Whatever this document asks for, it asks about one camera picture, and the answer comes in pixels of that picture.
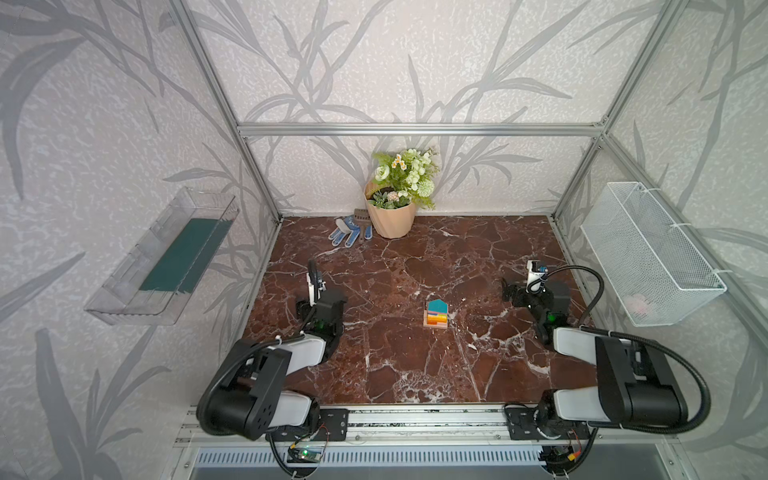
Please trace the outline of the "teal wedge block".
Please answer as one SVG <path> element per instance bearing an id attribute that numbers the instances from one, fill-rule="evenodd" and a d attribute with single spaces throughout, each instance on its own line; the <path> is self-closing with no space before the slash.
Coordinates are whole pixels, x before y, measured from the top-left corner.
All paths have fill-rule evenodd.
<path id="1" fill-rule="evenodd" d="M 448 314 L 448 304 L 440 299 L 435 299 L 427 302 L 426 310 L 429 315 L 443 315 Z"/>

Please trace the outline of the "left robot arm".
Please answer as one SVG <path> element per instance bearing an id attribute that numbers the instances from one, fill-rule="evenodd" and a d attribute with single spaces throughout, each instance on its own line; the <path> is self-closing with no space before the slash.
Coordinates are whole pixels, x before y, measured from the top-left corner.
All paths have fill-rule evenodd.
<path id="1" fill-rule="evenodd" d="M 336 351 L 346 302 L 341 290 L 330 289 L 304 310 L 298 334 L 261 343 L 237 341 L 198 402 L 196 418 L 203 431 L 248 440 L 315 433 L 321 423 L 318 401 L 284 385 L 289 375 L 327 362 Z"/>

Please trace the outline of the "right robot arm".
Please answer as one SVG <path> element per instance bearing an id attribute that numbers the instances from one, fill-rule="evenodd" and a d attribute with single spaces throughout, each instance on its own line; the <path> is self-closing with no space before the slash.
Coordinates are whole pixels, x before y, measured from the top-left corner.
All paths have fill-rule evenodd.
<path id="1" fill-rule="evenodd" d="M 594 386 L 550 389 L 542 394 L 533 420 L 543 436 L 557 438 L 577 426 L 676 434 L 694 428 L 706 415 L 689 416 L 668 356 L 659 344 L 570 326 L 567 285 L 527 286 L 506 279 L 501 284 L 505 301 L 531 313 L 544 347 L 596 368 Z"/>

